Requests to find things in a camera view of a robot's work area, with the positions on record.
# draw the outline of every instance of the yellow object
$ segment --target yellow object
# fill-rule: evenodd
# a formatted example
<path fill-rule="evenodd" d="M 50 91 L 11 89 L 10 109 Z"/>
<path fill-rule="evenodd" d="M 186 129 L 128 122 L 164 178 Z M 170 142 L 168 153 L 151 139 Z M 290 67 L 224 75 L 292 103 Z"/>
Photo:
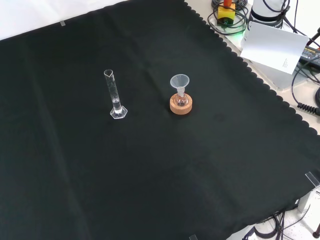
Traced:
<path fill-rule="evenodd" d="M 232 3 L 230 8 L 235 10 L 236 4 Z M 236 16 L 236 12 L 234 10 L 224 8 L 223 6 L 219 6 L 218 19 L 224 24 L 233 24 Z"/>

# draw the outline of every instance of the white card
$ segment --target white card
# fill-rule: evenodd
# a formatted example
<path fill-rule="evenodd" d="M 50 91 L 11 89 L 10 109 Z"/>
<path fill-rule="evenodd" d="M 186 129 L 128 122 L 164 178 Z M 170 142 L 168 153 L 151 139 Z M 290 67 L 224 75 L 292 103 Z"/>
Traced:
<path fill-rule="evenodd" d="M 257 22 L 249 22 L 241 57 L 292 74 L 308 37 Z"/>

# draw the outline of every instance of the cable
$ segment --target cable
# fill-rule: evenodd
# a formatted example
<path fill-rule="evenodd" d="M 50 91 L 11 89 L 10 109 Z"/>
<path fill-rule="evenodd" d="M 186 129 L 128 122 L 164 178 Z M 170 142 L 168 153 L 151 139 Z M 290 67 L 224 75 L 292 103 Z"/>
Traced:
<path fill-rule="evenodd" d="M 261 233 L 257 230 L 256 227 L 254 227 L 254 233 L 255 235 L 257 235 L 258 237 L 262 238 L 262 239 L 270 239 L 270 238 L 273 238 L 277 233 L 278 233 L 278 230 L 279 230 L 279 220 L 278 218 L 276 217 L 276 215 L 272 215 L 272 218 L 274 220 L 274 223 L 275 223 L 275 227 L 274 227 L 274 230 L 272 232 L 269 232 L 269 233 Z"/>
<path fill-rule="evenodd" d="M 248 18 L 247 18 L 247 14 L 249 12 L 249 9 L 246 8 L 246 5 L 248 3 L 248 0 L 237 0 L 237 1 L 233 1 L 233 4 L 236 5 L 236 8 L 233 9 L 231 7 L 228 6 L 224 6 L 222 2 L 220 2 L 219 0 L 212 0 L 211 5 L 213 8 L 213 12 L 208 16 L 207 21 L 208 24 L 210 25 L 210 27 L 215 30 L 217 33 L 224 35 L 224 36 L 230 36 L 230 35 L 235 35 L 235 34 L 239 34 L 239 33 L 243 33 L 246 30 L 246 26 L 248 24 Z M 223 7 L 225 9 L 230 9 L 232 11 L 235 12 L 236 16 L 240 16 L 240 20 L 237 21 L 236 23 L 233 24 L 224 24 L 222 21 L 220 21 L 216 15 L 216 12 L 218 11 L 219 7 Z M 216 19 L 217 24 L 222 24 L 223 28 L 230 28 L 230 29 L 239 29 L 242 28 L 239 31 L 235 31 L 235 32 L 221 32 L 219 28 L 217 28 L 216 26 L 214 26 L 211 21 L 210 21 L 210 17 L 214 16 L 214 18 Z"/>
<path fill-rule="evenodd" d="M 303 214 L 303 216 L 302 216 L 298 221 L 296 221 L 295 223 L 292 223 L 292 224 L 289 225 L 289 226 L 286 226 L 283 230 L 285 230 L 285 229 L 287 229 L 287 228 L 290 228 L 290 227 L 292 227 L 293 225 L 295 225 L 295 224 L 297 224 L 298 222 L 300 222 L 300 221 L 305 217 L 305 215 L 307 215 L 307 213 L 309 212 L 310 207 L 311 207 L 311 204 L 309 205 L 307 211 Z"/>
<path fill-rule="evenodd" d="M 318 84 L 320 84 L 319 79 L 316 77 L 316 75 L 315 75 L 314 72 L 312 71 L 312 68 L 311 68 L 311 67 L 309 67 L 309 72 L 310 72 L 311 75 L 314 77 L 315 82 L 317 82 Z"/>
<path fill-rule="evenodd" d="M 291 237 L 287 236 L 284 233 L 284 230 L 287 229 L 287 228 L 290 228 L 293 225 L 295 225 L 298 222 L 300 222 L 306 216 L 306 214 L 308 213 L 310 207 L 311 207 L 311 205 L 309 205 L 307 211 L 303 214 L 303 216 L 298 221 L 290 224 L 287 227 L 285 227 L 286 211 L 285 210 L 284 211 L 278 211 L 278 212 L 274 213 L 271 217 L 268 217 L 266 220 L 263 220 L 263 221 L 257 223 L 257 224 L 265 223 L 265 222 L 273 219 L 274 222 L 275 222 L 275 227 L 274 227 L 274 230 L 272 232 L 270 232 L 270 233 L 261 233 L 256 229 L 256 227 L 253 227 L 254 228 L 254 232 L 258 237 L 260 237 L 262 239 L 270 239 L 270 238 L 273 238 L 276 235 L 275 240 L 280 240 L 280 239 L 283 240 L 284 236 L 287 237 L 290 240 L 294 240 Z M 247 240 L 247 239 L 249 239 L 249 233 L 247 233 L 243 238 L 243 240 Z"/>
<path fill-rule="evenodd" d="M 293 99 L 296 101 L 297 104 L 299 104 L 299 102 L 298 102 L 298 100 L 296 99 L 295 94 L 294 94 L 294 83 L 295 83 L 296 77 L 297 77 L 298 73 L 299 73 L 305 66 L 307 66 L 309 63 L 311 63 L 311 62 L 313 62 L 313 61 L 315 61 L 315 60 L 317 60 L 317 59 L 320 59 L 320 56 L 315 57 L 315 58 L 313 58 L 313 59 L 310 59 L 310 60 L 307 61 L 302 67 L 297 66 L 297 67 L 299 68 L 299 70 L 295 73 L 295 75 L 294 75 L 294 77 L 293 77 L 293 79 L 292 79 L 292 83 L 291 83 L 291 93 L 292 93 L 292 97 L 293 97 Z"/>
<path fill-rule="evenodd" d="M 287 11 L 289 10 L 289 8 L 290 8 L 290 0 L 288 0 L 288 4 L 286 5 L 286 8 L 284 8 L 284 6 L 285 6 L 285 3 L 286 3 L 287 0 L 284 0 L 284 1 L 283 1 L 283 5 L 282 5 L 281 10 L 274 10 L 274 9 L 272 9 L 272 8 L 266 3 L 266 0 L 262 0 L 262 1 L 263 1 L 264 5 L 265 5 L 270 11 L 272 11 L 272 12 L 274 12 L 274 13 L 284 13 L 284 12 L 287 12 Z"/>
<path fill-rule="evenodd" d="M 294 28 L 296 28 L 296 19 L 297 19 L 298 3 L 299 3 L 299 0 L 296 0 L 295 13 L 294 13 L 294 25 L 293 25 Z"/>
<path fill-rule="evenodd" d="M 299 31 L 299 30 L 296 29 L 294 26 L 292 26 L 292 24 L 289 22 L 289 20 L 287 19 L 287 17 L 284 17 L 283 20 L 289 25 L 289 27 L 293 30 L 294 33 L 296 33 L 296 34 L 297 34 L 297 33 L 300 33 L 300 34 L 302 34 L 303 36 L 306 36 L 306 37 L 307 37 L 307 35 L 305 35 L 303 32 Z M 320 48 L 320 44 L 318 44 L 316 41 L 314 41 L 314 40 L 311 39 L 310 37 L 309 37 L 309 40 L 310 40 L 311 42 L 313 42 L 315 45 L 317 45 L 317 46 Z"/>
<path fill-rule="evenodd" d="M 302 67 L 299 67 L 299 66 L 298 66 L 299 70 L 296 72 L 296 74 L 294 75 L 293 80 L 292 80 L 291 93 L 292 93 L 293 99 L 294 99 L 295 102 L 298 104 L 298 106 L 297 106 L 298 108 L 300 108 L 300 109 L 302 109 L 302 110 L 305 110 L 305 111 L 307 111 L 307 112 L 309 112 L 309 113 L 311 113 L 311 114 L 315 114 L 315 115 L 320 116 L 320 108 L 314 107 L 314 106 L 309 106 L 309 105 L 303 104 L 303 103 L 301 103 L 301 102 L 298 102 L 298 100 L 296 99 L 295 94 L 294 94 L 294 83 L 295 83 L 295 79 L 296 79 L 298 73 L 302 70 L 302 68 L 304 68 L 304 67 L 307 66 L 309 63 L 311 63 L 311 62 L 313 62 L 313 61 L 315 61 L 315 60 L 317 60 L 317 59 L 320 59 L 320 56 L 315 57 L 315 58 L 313 58 L 313 59 L 310 59 L 310 60 L 307 61 Z"/>

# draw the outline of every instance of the black cloth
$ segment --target black cloth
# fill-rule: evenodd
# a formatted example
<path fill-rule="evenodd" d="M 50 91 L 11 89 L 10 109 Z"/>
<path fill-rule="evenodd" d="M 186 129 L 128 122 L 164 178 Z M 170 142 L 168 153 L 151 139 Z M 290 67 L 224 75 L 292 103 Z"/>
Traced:
<path fill-rule="evenodd" d="M 0 239 L 225 240 L 312 189 L 316 131 L 183 1 L 65 23 L 0 42 Z"/>

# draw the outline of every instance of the glass graduated cylinder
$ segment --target glass graduated cylinder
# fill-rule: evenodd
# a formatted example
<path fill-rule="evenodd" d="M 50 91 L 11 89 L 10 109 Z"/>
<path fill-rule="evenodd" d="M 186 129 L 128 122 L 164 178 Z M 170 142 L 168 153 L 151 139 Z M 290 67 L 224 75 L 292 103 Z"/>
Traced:
<path fill-rule="evenodd" d="M 106 79 L 106 84 L 109 89 L 110 97 L 112 100 L 114 112 L 116 114 L 120 114 L 122 112 L 122 108 L 121 108 L 121 102 L 120 102 L 120 98 L 117 90 L 114 73 L 111 69 L 108 69 L 104 72 L 104 75 Z"/>
<path fill-rule="evenodd" d="M 114 119 L 123 119 L 126 116 L 128 110 L 121 105 L 114 72 L 111 69 L 105 70 L 104 77 L 106 80 L 106 84 L 108 86 L 108 90 L 109 90 L 112 105 L 113 105 L 110 115 Z"/>

